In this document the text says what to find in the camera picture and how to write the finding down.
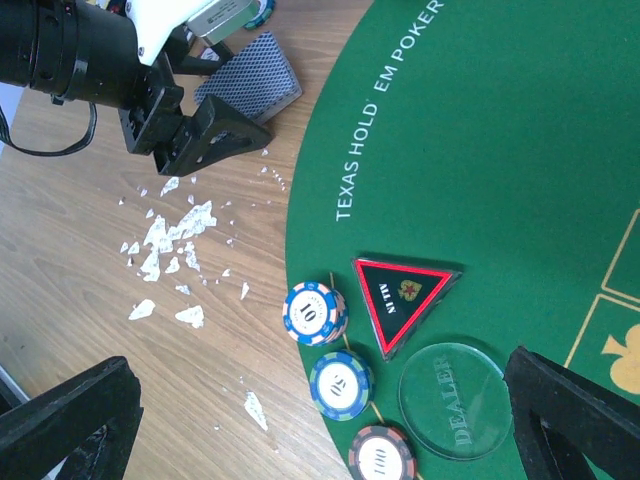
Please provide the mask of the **fifty chips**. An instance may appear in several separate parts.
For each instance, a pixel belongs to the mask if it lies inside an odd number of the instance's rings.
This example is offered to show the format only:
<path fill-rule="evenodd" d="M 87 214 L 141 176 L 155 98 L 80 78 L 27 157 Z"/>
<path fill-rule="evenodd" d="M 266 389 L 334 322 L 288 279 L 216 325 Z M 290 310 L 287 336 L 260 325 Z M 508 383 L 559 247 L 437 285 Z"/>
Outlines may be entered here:
<path fill-rule="evenodd" d="M 321 356 L 312 366 L 309 386 L 318 411 L 333 421 L 349 421 L 373 400 L 375 380 L 371 368 L 357 353 L 341 349 Z"/>

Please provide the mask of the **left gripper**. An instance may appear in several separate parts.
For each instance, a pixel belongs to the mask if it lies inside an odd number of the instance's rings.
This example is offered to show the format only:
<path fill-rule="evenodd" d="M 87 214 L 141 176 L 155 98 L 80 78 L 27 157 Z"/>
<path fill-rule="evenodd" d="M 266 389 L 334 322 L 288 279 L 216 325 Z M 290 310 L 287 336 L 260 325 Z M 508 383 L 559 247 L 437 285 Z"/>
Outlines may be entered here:
<path fill-rule="evenodd" d="M 139 72 L 124 108 L 118 109 L 127 151 L 153 155 L 159 175 L 188 176 L 226 158 L 260 150 L 273 135 L 214 95 L 193 116 L 180 108 L 184 89 L 179 75 L 213 75 L 234 54 L 224 42 L 190 54 L 195 36 L 183 27 L 172 31 L 172 68 L 153 64 Z"/>

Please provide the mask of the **clear round button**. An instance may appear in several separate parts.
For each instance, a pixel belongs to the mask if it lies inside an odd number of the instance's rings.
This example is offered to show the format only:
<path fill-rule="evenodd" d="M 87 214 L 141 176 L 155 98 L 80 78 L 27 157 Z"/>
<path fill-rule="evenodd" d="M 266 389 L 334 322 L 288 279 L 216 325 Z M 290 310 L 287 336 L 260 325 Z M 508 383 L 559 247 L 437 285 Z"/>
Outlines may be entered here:
<path fill-rule="evenodd" d="M 397 398 L 408 432 L 444 459 L 484 458 L 511 430 L 503 371 L 474 345 L 447 341 L 418 350 L 404 364 Z"/>

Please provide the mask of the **green fifty chip stack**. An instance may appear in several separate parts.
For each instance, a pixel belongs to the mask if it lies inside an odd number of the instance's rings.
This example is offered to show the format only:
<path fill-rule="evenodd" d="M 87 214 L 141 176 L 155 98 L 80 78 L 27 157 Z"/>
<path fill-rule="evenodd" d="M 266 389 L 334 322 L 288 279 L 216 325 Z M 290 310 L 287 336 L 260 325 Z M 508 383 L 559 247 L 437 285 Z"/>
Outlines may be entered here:
<path fill-rule="evenodd" d="M 271 17 L 273 11 L 275 10 L 275 6 L 275 0 L 260 0 L 259 8 L 256 15 L 251 20 L 249 20 L 243 26 L 243 28 L 245 30 L 255 30 L 264 25 Z"/>

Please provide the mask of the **red hundred chip stack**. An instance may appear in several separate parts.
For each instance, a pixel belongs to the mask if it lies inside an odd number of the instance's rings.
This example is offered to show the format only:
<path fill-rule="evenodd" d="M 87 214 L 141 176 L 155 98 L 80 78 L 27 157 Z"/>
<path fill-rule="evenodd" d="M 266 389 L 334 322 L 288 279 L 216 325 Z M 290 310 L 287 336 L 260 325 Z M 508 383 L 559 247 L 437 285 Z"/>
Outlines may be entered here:
<path fill-rule="evenodd" d="M 206 47 L 200 53 L 199 59 L 210 62 L 217 62 L 220 60 L 220 56 L 212 47 Z"/>

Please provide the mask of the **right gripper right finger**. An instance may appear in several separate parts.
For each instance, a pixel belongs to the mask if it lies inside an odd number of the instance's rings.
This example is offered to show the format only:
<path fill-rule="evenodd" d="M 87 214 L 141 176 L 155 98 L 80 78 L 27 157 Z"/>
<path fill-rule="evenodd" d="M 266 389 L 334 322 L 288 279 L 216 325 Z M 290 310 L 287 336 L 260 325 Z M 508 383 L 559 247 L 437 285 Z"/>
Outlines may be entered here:
<path fill-rule="evenodd" d="M 529 479 L 639 477 L 638 405 L 522 346 L 504 380 Z"/>

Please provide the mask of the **hundred chips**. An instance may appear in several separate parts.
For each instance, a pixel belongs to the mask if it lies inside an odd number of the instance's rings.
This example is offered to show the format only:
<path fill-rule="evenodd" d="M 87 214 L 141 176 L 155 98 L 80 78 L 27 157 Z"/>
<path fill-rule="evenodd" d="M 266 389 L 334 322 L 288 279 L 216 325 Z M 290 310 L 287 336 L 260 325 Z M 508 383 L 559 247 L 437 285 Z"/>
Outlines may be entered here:
<path fill-rule="evenodd" d="M 413 480 L 416 459 L 406 435 L 395 427 L 370 425 L 358 431 L 348 451 L 348 468 L 359 480 Z"/>

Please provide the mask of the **blue playing card deck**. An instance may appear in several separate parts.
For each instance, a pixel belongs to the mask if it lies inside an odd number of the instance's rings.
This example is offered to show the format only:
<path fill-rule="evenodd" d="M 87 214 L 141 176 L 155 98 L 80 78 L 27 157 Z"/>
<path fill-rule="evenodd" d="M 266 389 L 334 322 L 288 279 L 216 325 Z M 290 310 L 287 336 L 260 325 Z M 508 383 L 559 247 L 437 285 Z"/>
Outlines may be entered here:
<path fill-rule="evenodd" d="M 257 124 L 265 124 L 302 93 L 289 60 L 267 31 L 196 88 L 193 98 L 200 105 L 214 95 Z"/>

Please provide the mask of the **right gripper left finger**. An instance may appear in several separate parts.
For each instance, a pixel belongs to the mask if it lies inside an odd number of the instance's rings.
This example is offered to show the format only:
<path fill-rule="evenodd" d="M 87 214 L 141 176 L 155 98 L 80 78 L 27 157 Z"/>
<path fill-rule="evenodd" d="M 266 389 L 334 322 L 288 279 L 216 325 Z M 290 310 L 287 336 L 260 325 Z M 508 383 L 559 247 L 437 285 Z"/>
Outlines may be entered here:
<path fill-rule="evenodd" d="M 141 384 L 110 357 L 1 415 L 1 477 L 124 477 L 143 415 Z"/>

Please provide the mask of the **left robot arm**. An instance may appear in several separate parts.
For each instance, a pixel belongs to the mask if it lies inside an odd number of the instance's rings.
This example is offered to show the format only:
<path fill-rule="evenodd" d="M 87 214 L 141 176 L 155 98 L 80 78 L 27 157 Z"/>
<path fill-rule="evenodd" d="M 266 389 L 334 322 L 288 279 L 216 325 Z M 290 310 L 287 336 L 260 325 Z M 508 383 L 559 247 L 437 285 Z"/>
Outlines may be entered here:
<path fill-rule="evenodd" d="M 190 56 L 191 19 L 221 13 L 214 24 L 221 27 L 256 12 L 252 1 L 235 11 L 218 1 L 118 1 L 106 9 L 87 1 L 4 1 L 1 81 L 43 92 L 57 105 L 88 103 L 86 132 L 56 156 L 90 145 L 104 105 L 117 109 L 129 153 L 152 156 L 161 175 L 185 177 L 273 139 L 215 95 L 185 115 L 184 90 L 174 80 L 212 74 L 232 58 L 223 43 L 216 62 Z"/>

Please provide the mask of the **ten chips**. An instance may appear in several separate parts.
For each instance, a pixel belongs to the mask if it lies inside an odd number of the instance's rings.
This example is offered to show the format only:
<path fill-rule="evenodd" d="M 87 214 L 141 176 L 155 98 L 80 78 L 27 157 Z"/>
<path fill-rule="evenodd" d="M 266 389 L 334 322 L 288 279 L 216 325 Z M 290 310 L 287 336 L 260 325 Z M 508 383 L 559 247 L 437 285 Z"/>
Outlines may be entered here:
<path fill-rule="evenodd" d="M 307 281 L 296 284 L 287 294 L 282 319 L 287 333 L 299 344 L 322 346 L 345 333 L 349 309 L 336 289 Z"/>

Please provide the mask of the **red triangle dealer button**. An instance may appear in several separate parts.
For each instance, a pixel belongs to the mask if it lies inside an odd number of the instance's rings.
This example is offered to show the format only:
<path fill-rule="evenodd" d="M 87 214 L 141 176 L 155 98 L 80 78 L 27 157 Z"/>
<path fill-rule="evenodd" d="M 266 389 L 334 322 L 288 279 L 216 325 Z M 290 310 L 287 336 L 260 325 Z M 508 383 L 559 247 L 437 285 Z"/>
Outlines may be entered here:
<path fill-rule="evenodd" d="M 352 260 L 382 359 L 389 362 L 461 279 L 457 263 L 398 255 Z"/>

